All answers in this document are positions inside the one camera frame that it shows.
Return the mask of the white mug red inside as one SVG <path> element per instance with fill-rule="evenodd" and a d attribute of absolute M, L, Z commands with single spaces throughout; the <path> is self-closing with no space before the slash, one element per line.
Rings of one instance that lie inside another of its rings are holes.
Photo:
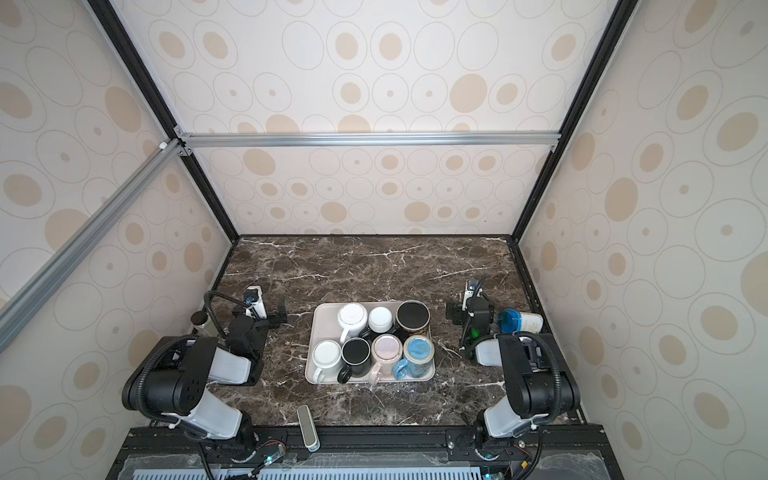
<path fill-rule="evenodd" d="M 342 349 L 335 340 L 322 340 L 314 348 L 311 360 L 314 365 L 310 380 L 313 384 L 336 383 L 342 362 Z"/>

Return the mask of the white ribbed mug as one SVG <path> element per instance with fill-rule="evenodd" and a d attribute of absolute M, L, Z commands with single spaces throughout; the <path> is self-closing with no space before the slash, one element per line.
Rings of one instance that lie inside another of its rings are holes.
<path fill-rule="evenodd" d="M 337 314 L 337 323 L 342 329 L 339 342 L 344 344 L 358 337 L 368 325 L 368 311 L 360 303 L 345 304 Z"/>

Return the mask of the black mug white rim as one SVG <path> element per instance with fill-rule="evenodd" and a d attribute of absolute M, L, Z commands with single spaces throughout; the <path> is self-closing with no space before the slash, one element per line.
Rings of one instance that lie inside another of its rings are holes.
<path fill-rule="evenodd" d="M 339 384 L 346 384 L 352 378 L 366 377 L 372 367 L 371 345 L 359 337 L 344 342 L 341 350 L 343 366 L 337 375 Z"/>

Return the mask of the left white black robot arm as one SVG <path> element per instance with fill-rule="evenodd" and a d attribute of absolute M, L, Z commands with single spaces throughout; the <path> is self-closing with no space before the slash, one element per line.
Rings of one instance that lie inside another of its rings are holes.
<path fill-rule="evenodd" d="M 126 381 L 122 404 L 243 462 L 258 450 L 252 419 L 212 394 L 208 385 L 256 385 L 268 332 L 286 324 L 288 312 L 280 300 L 269 313 L 261 288 L 252 286 L 242 299 L 205 292 L 203 313 L 218 334 L 161 338 Z"/>

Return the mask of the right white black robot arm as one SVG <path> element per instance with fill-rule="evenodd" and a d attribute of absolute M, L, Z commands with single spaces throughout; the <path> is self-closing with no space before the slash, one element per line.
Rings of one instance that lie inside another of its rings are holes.
<path fill-rule="evenodd" d="M 479 282 L 462 300 L 446 304 L 446 318 L 462 327 L 459 354 L 482 366 L 499 367 L 505 396 L 481 411 L 474 423 L 478 450 L 491 439 L 518 438 L 578 407 L 580 392 L 543 317 L 512 308 L 498 311 Z"/>

